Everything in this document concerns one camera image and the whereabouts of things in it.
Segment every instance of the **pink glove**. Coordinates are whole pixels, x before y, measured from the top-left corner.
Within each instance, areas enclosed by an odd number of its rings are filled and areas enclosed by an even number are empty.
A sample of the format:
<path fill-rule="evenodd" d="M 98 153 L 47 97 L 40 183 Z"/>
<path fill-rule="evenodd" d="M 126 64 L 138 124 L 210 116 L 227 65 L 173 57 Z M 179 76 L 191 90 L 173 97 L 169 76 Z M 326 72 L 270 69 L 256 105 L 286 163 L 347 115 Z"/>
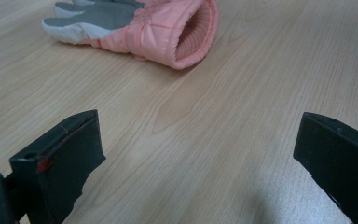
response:
<path fill-rule="evenodd" d="M 200 62 L 216 36 L 219 11 L 214 0 L 74 0 L 56 4 L 57 18 L 42 21 L 54 38 L 131 52 L 183 69 Z"/>

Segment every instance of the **wooden table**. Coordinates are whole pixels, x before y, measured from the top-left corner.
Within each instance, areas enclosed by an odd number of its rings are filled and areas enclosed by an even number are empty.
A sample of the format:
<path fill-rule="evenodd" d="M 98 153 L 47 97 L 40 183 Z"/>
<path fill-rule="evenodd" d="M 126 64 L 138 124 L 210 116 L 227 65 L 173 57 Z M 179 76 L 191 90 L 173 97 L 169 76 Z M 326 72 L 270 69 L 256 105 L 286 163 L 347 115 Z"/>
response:
<path fill-rule="evenodd" d="M 0 0 L 0 172 L 98 109 L 107 160 L 67 223 L 350 223 L 292 154 L 305 111 L 358 129 L 358 1 L 219 0 L 184 71 L 55 41 L 53 4 Z"/>

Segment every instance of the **clamp jaw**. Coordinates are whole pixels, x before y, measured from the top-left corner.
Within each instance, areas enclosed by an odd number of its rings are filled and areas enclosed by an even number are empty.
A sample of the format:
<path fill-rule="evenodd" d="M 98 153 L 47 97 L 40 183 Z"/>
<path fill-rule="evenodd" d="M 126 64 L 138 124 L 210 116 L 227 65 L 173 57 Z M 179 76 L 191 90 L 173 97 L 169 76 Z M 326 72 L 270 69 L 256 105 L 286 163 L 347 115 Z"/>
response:
<path fill-rule="evenodd" d="M 98 112 L 73 115 L 12 158 L 13 173 L 0 174 L 0 223 L 63 223 L 89 174 L 105 156 Z"/>

